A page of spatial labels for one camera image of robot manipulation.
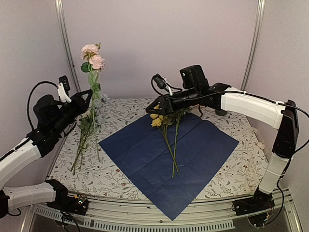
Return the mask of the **pale blue fake flower stems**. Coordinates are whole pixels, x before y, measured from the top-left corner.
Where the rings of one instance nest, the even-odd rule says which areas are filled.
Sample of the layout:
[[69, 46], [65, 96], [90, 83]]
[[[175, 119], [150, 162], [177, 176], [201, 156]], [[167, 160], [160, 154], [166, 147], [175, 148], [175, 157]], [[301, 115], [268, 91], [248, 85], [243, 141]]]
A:
[[95, 99], [94, 106], [94, 119], [97, 126], [101, 126], [103, 123], [103, 106], [107, 103], [109, 97], [107, 94], [102, 93], [99, 99]]

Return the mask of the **pink fake flower stems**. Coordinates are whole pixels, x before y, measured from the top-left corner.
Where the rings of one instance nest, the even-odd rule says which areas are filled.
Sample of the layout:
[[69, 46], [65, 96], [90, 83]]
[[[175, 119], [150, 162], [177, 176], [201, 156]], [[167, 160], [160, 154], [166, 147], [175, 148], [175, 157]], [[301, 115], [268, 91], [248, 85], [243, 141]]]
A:
[[90, 103], [90, 118], [91, 118], [91, 129], [95, 137], [95, 151], [97, 153], [98, 160], [98, 137], [97, 137], [97, 107], [98, 101], [101, 100], [101, 87], [98, 82], [100, 73], [105, 69], [105, 59], [99, 54], [101, 49], [101, 43], [86, 44], [81, 50], [81, 71], [88, 74], [88, 84], [92, 92], [91, 103]]

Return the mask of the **dark navy tissue paper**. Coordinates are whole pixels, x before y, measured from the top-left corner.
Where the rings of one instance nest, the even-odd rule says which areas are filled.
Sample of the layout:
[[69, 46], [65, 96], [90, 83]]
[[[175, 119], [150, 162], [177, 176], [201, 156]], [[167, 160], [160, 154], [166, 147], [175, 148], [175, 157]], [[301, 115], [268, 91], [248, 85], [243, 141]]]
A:
[[169, 219], [174, 220], [211, 181], [238, 141], [187, 113], [168, 139], [143, 116], [100, 142], [103, 151]]

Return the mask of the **yellow fake flower stems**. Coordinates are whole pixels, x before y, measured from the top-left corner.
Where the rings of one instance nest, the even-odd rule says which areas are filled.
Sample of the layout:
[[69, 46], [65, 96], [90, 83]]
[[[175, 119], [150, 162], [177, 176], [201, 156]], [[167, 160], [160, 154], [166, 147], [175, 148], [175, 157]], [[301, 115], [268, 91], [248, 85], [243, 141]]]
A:
[[[191, 107], [184, 108], [176, 111], [167, 116], [159, 115], [159, 114], [150, 114], [150, 118], [152, 119], [151, 126], [153, 128], [158, 128], [162, 133], [163, 138], [166, 142], [168, 150], [172, 156], [172, 178], [175, 176], [175, 173], [179, 172], [177, 162], [176, 162], [176, 147], [177, 147], [177, 136], [179, 131], [179, 126], [182, 118], [191, 111]], [[172, 125], [175, 125], [175, 133], [174, 133], [174, 147], [171, 148], [169, 139], [168, 139], [168, 129]]]

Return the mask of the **white fake flower stems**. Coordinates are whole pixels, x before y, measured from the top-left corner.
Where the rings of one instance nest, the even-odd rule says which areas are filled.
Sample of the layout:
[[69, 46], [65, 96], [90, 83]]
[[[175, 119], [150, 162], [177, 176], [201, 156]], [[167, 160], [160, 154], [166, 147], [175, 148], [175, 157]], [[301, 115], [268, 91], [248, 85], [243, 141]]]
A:
[[76, 152], [76, 157], [73, 162], [71, 171], [73, 175], [75, 175], [77, 169], [81, 170], [84, 153], [88, 149], [89, 145], [87, 145], [87, 141], [89, 137], [96, 131], [95, 125], [95, 108], [91, 106], [84, 114], [82, 114], [80, 119], [80, 139], [79, 145]]

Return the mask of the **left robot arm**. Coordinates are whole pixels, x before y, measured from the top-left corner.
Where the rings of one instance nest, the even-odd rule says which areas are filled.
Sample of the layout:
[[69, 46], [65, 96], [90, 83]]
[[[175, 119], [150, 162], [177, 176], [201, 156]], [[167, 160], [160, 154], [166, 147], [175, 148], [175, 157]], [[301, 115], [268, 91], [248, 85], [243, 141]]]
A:
[[64, 96], [56, 101], [50, 94], [41, 97], [33, 107], [38, 119], [37, 128], [28, 133], [17, 146], [0, 158], [0, 216], [20, 207], [47, 203], [51, 208], [78, 215], [85, 215], [88, 200], [77, 200], [68, 196], [68, 189], [55, 179], [38, 185], [18, 188], [6, 187], [6, 182], [28, 166], [45, 157], [66, 136], [64, 130], [76, 124], [77, 116], [89, 107], [92, 90]]

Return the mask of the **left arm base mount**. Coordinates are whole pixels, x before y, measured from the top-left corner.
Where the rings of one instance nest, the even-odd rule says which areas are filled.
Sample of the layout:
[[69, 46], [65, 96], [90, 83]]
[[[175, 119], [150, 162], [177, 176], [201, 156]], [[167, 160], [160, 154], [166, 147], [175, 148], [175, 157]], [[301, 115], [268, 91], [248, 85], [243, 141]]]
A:
[[75, 196], [62, 196], [46, 205], [56, 210], [62, 210], [63, 212], [85, 216], [89, 201], [86, 196], [77, 194]]

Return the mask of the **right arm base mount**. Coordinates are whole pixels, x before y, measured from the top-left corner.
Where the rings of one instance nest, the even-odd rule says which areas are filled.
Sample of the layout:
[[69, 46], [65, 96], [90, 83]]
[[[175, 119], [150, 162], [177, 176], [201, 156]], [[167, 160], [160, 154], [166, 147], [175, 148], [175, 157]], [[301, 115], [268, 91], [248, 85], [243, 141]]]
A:
[[258, 193], [246, 199], [233, 201], [231, 209], [237, 216], [263, 211], [258, 215], [248, 217], [251, 225], [263, 227], [269, 221], [274, 206], [272, 194]]

